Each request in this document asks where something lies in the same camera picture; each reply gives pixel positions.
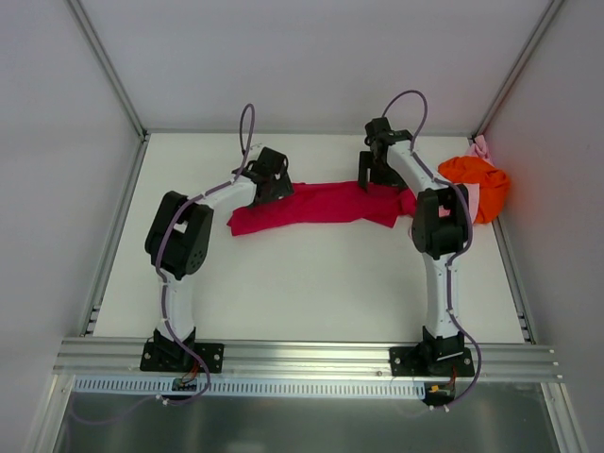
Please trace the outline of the magenta t shirt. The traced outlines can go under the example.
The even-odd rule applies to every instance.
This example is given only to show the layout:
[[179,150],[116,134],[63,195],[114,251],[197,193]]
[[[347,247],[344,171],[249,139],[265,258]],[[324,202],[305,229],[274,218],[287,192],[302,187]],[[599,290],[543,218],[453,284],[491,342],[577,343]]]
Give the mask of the magenta t shirt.
[[355,181],[295,183],[294,193],[278,201],[233,211],[227,225],[233,236],[298,224],[347,224],[367,220],[392,228],[398,218],[412,217],[416,197],[399,190],[370,184],[367,190]]

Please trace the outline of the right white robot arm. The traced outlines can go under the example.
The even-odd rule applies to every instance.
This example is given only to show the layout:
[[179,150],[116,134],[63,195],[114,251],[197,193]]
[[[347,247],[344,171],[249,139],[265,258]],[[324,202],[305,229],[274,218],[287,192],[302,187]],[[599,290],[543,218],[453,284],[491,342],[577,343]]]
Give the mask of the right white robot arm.
[[416,199],[411,239],[426,269],[422,340],[390,349],[392,375],[469,378],[475,366],[460,327],[457,270],[473,238],[468,192],[428,167],[414,151],[410,132],[393,130],[387,118],[371,120],[365,133],[368,149],[360,152],[358,185],[365,191],[376,186],[411,190]]

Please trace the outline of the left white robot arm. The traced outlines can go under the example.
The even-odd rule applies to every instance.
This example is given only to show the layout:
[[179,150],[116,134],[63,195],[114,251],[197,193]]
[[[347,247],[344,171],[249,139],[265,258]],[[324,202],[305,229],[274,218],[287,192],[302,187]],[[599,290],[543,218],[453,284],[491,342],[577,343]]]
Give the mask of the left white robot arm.
[[159,204],[144,250],[159,279],[160,319],[143,348],[145,372],[188,372],[205,359],[195,343],[193,275],[204,263],[214,213],[280,201],[294,194],[286,155],[269,147],[233,178],[195,197],[170,191]]

